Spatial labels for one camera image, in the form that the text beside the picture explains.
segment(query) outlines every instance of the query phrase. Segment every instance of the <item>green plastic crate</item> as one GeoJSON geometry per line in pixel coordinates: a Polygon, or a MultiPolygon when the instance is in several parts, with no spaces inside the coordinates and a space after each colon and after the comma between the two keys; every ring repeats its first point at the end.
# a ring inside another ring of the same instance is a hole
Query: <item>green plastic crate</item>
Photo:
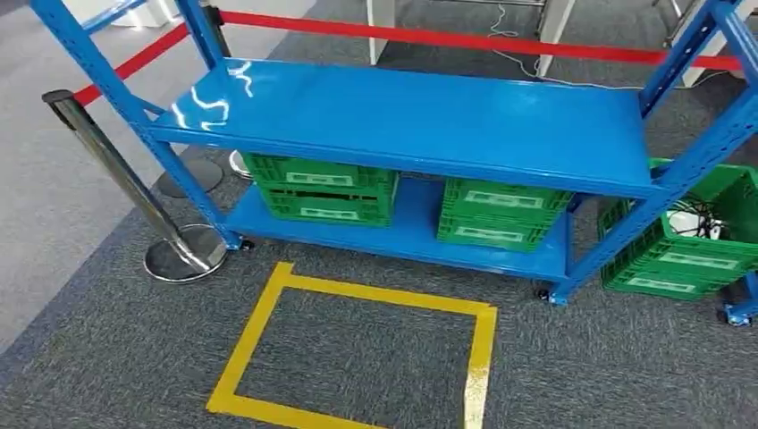
{"type": "Polygon", "coordinates": [[[243,154],[256,182],[268,188],[309,186],[324,192],[391,192],[397,173],[381,168],[327,163],[287,156],[243,154]]]}
{"type": "Polygon", "coordinates": [[[674,299],[700,299],[730,282],[704,279],[687,272],[641,271],[621,254],[601,270],[602,286],[609,290],[646,293],[674,299]]]}
{"type": "Polygon", "coordinates": [[[473,244],[531,252],[551,226],[513,221],[484,221],[460,215],[440,215],[437,239],[455,244],[473,244]]]}
{"type": "Polygon", "coordinates": [[[393,196],[367,197],[292,189],[260,188],[275,217],[299,221],[388,226],[393,196]]]}
{"type": "Polygon", "coordinates": [[[442,205],[451,214],[498,216],[552,224],[573,192],[448,178],[442,205]]]}
{"type": "MultiPolygon", "coordinates": [[[[665,160],[655,160],[663,164],[665,160]]],[[[636,270],[676,271],[719,282],[732,282],[758,267],[758,181],[755,170],[720,165],[688,195],[712,202],[716,215],[729,226],[730,240],[709,240],[677,235],[665,214],[622,250],[636,270]]],[[[631,209],[620,200],[600,216],[603,237],[631,209]]]]}

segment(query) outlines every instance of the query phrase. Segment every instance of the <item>shelf board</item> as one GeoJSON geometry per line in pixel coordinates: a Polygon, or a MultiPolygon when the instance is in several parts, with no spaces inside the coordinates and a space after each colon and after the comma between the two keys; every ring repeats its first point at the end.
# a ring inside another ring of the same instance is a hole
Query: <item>shelf board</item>
{"type": "Polygon", "coordinates": [[[227,58],[149,129],[163,141],[645,197],[635,91],[227,58]]]}
{"type": "Polygon", "coordinates": [[[286,221],[272,217],[251,186],[227,218],[233,231],[251,237],[300,241],[388,257],[454,265],[491,273],[557,281],[565,278],[568,216],[553,226],[532,253],[442,243],[435,238],[442,183],[402,178],[388,228],[286,221]]]}

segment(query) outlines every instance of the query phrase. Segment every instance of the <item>yellow floor tape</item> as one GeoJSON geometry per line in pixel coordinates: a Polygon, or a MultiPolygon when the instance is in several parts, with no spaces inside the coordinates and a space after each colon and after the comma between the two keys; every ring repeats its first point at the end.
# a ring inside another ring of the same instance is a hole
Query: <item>yellow floor tape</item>
{"type": "Polygon", "coordinates": [[[282,290],[287,287],[474,316],[476,325],[471,355],[468,358],[463,425],[467,429],[482,427],[497,308],[484,302],[305,277],[293,274],[292,267],[293,265],[290,263],[280,262],[274,268],[274,272],[269,277],[253,314],[250,316],[248,324],[245,326],[245,330],[242,332],[240,340],[237,342],[237,346],[234,348],[232,356],[229,358],[229,362],[208,400],[206,405],[208,411],[253,418],[275,425],[307,429],[378,427],[234,394],[242,378],[242,373],[248,366],[253,351],[265,329],[265,324],[274,311],[276,301],[282,294],[282,290]]]}

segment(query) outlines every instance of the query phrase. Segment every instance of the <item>stanchion post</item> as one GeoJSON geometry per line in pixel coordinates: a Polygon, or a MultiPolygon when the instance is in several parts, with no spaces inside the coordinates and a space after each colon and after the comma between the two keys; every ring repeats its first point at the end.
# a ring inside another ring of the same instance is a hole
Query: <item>stanchion post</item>
{"type": "MultiPolygon", "coordinates": [[[[200,5],[203,7],[203,12],[205,12],[208,22],[210,22],[211,27],[213,27],[215,39],[218,42],[218,46],[221,48],[222,55],[227,57],[232,56],[232,52],[229,50],[229,44],[226,43],[226,38],[223,36],[223,31],[221,30],[221,27],[223,26],[221,11],[213,6],[209,0],[201,0],[200,5]]],[[[242,154],[239,150],[235,150],[229,154],[229,166],[232,171],[241,178],[253,179],[253,175],[245,165],[245,162],[242,159],[242,154]]]]}
{"type": "Polygon", "coordinates": [[[226,246],[213,227],[195,224],[177,228],[71,91],[51,91],[43,95],[42,100],[105,167],[163,238],[145,255],[145,268],[151,275],[167,282],[190,282],[221,266],[226,258],[226,246]]]}

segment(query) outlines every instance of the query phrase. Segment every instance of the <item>shelf caster wheel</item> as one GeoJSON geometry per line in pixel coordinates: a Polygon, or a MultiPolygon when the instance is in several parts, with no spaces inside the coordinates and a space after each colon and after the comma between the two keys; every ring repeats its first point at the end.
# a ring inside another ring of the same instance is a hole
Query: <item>shelf caster wheel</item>
{"type": "Polygon", "coordinates": [[[538,299],[542,301],[549,301],[550,300],[550,291],[547,289],[539,289],[535,293],[538,299]]]}
{"type": "Polygon", "coordinates": [[[255,247],[255,243],[253,243],[250,240],[243,240],[242,244],[240,244],[240,250],[243,252],[247,252],[252,250],[255,247]]]}
{"type": "Polygon", "coordinates": [[[750,326],[751,322],[753,321],[753,318],[751,317],[740,317],[738,315],[728,315],[726,311],[719,311],[716,315],[719,320],[724,324],[729,324],[731,326],[734,326],[736,328],[742,327],[742,326],[750,326]]]}

